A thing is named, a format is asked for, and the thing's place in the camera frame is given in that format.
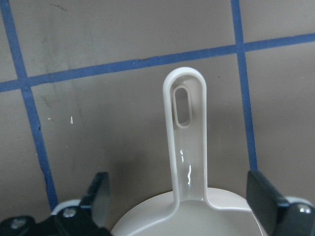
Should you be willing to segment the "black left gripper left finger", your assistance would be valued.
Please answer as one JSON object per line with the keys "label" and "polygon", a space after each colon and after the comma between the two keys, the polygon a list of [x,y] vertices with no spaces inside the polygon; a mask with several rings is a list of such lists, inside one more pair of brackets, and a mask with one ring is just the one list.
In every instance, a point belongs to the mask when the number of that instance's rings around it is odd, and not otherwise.
{"label": "black left gripper left finger", "polygon": [[109,236],[104,222],[110,206],[107,172],[96,173],[81,199],[58,204],[51,215],[36,222],[31,216],[9,217],[1,221],[2,236]]}

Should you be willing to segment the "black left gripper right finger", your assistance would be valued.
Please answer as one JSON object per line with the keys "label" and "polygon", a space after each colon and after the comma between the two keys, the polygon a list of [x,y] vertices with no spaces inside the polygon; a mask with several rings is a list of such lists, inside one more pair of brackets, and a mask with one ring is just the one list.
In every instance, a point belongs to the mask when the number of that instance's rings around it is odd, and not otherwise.
{"label": "black left gripper right finger", "polygon": [[315,206],[310,201],[281,194],[259,171],[248,171],[246,199],[269,236],[313,236]]}

